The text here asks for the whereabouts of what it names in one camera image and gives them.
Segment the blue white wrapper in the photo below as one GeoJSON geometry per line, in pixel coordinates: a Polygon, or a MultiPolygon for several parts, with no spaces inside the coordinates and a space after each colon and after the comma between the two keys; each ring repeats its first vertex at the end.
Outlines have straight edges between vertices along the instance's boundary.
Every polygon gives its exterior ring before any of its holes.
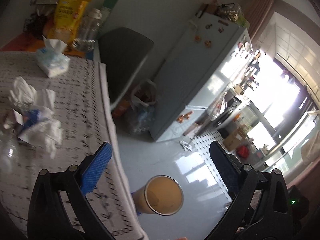
{"type": "Polygon", "coordinates": [[[42,148],[55,158],[57,146],[62,145],[62,126],[52,118],[49,109],[31,109],[20,114],[10,109],[1,114],[1,128],[12,131],[17,142],[42,148]]]}

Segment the white tissue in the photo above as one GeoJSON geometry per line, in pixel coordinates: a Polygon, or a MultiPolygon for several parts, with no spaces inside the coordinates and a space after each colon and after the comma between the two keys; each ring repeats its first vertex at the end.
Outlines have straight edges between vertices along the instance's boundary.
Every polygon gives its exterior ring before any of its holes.
{"type": "Polygon", "coordinates": [[[10,102],[22,109],[29,107],[46,107],[54,111],[55,92],[50,89],[36,90],[21,76],[14,80],[13,88],[9,91],[10,102]]]}

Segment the crushed clear plastic bottle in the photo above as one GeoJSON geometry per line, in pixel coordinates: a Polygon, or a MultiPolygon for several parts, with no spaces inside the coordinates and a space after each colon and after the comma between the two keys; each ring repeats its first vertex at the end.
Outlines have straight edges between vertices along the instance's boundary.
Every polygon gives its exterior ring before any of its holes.
{"type": "Polygon", "coordinates": [[[18,164],[19,148],[13,128],[1,131],[1,172],[11,174],[18,164]]]}

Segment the orange trash bin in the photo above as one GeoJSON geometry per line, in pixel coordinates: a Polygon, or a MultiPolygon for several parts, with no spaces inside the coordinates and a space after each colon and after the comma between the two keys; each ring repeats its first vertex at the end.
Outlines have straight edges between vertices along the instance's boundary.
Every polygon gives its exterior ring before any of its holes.
{"type": "Polygon", "coordinates": [[[131,195],[139,215],[146,213],[172,216],[180,211],[184,203],[184,194],[179,183],[166,175],[150,178],[131,195]]]}

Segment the red bag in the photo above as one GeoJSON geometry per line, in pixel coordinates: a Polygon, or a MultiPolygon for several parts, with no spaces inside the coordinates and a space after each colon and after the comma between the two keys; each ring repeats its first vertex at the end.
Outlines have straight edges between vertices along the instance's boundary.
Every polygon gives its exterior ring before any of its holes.
{"type": "Polygon", "coordinates": [[[241,145],[236,148],[236,154],[242,159],[247,159],[250,155],[250,150],[248,149],[247,146],[241,145]]]}

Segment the cardboard box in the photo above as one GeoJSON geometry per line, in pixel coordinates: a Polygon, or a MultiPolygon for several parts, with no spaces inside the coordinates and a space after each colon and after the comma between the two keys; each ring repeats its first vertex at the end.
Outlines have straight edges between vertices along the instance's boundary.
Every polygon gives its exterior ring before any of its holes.
{"type": "Polygon", "coordinates": [[[226,139],[223,141],[223,145],[227,151],[231,152],[239,147],[247,139],[247,134],[242,128],[235,129],[226,139]]]}

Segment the floor mop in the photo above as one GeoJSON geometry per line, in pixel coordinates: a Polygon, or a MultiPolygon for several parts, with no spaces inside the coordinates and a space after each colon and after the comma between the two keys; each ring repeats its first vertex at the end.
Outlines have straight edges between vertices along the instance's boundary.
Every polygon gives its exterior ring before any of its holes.
{"type": "Polygon", "coordinates": [[[203,123],[193,123],[184,133],[182,139],[179,141],[180,145],[185,151],[192,151],[193,147],[191,143],[196,137],[200,137],[206,131],[213,126],[213,121],[208,119],[203,123]]]}

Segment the orange carton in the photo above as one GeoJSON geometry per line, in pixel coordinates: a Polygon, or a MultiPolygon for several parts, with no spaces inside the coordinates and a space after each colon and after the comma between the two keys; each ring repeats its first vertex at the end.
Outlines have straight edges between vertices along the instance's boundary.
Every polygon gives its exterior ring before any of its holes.
{"type": "Polygon", "coordinates": [[[129,109],[130,102],[127,99],[122,99],[117,107],[112,111],[112,116],[114,118],[120,118],[129,109]]]}

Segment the water bottle pack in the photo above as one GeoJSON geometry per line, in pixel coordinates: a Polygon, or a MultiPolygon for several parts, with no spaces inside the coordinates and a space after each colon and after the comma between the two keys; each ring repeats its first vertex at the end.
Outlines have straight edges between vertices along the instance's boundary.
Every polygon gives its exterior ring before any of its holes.
{"type": "Polygon", "coordinates": [[[150,130],[155,120],[155,108],[153,106],[130,107],[125,113],[126,130],[130,134],[138,135],[150,130]]]}

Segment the patterned tablecloth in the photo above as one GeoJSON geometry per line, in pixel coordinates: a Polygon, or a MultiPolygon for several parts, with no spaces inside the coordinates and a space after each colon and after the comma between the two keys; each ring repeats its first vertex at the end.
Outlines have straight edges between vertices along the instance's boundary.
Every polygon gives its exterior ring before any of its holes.
{"type": "Polygon", "coordinates": [[[147,239],[121,164],[106,66],[72,57],[68,72],[50,79],[38,67],[34,53],[2,52],[1,109],[9,107],[9,91],[18,76],[36,90],[50,89],[56,93],[54,117],[62,127],[62,144],[57,146],[54,157],[41,148],[22,145],[12,171],[1,174],[1,204],[19,232],[27,235],[29,202],[39,172],[44,168],[50,172],[64,171],[108,142],[112,158],[94,191],[87,194],[87,200],[116,239],[147,239]]]}

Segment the white plastic bag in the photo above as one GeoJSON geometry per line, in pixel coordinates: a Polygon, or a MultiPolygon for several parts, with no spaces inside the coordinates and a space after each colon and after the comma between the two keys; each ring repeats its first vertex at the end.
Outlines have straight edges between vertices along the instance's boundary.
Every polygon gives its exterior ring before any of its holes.
{"type": "Polygon", "coordinates": [[[139,83],[130,94],[132,107],[149,107],[157,102],[157,87],[151,80],[139,83]]]}

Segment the light blue refrigerator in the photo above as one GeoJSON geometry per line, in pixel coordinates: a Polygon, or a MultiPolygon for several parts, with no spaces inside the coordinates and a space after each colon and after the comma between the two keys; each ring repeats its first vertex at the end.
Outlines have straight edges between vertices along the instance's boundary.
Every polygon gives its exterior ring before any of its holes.
{"type": "Polygon", "coordinates": [[[191,19],[154,79],[153,140],[181,137],[236,79],[251,50],[246,27],[207,12],[191,19]]]}

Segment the grey chair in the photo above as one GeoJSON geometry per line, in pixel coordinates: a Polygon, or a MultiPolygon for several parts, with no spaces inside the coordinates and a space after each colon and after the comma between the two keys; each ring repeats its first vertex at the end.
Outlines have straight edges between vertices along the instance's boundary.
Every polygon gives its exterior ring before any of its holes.
{"type": "Polygon", "coordinates": [[[154,42],[125,27],[98,38],[100,62],[106,65],[110,107],[115,109],[153,49],[154,42]]]}

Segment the clear plastic jar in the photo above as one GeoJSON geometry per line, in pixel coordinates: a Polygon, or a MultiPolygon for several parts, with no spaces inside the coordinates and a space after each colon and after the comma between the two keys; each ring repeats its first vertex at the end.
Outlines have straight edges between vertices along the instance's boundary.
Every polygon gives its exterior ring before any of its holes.
{"type": "Polygon", "coordinates": [[[101,26],[102,14],[99,9],[92,8],[83,17],[76,38],[73,40],[73,48],[77,51],[88,53],[94,50],[95,40],[101,26]]]}

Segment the yellow snack bag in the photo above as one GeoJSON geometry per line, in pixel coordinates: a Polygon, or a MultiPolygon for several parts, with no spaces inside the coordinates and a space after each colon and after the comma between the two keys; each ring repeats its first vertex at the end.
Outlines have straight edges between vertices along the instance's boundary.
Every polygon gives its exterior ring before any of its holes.
{"type": "Polygon", "coordinates": [[[71,44],[88,4],[92,0],[59,0],[53,17],[53,27],[46,38],[55,38],[71,44]]]}

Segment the green box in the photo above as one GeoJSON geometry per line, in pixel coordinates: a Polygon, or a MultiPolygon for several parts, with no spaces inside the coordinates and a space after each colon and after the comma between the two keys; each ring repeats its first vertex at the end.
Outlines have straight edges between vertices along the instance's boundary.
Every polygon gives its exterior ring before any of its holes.
{"type": "Polygon", "coordinates": [[[101,21],[105,22],[119,0],[104,0],[101,11],[101,21]]]}

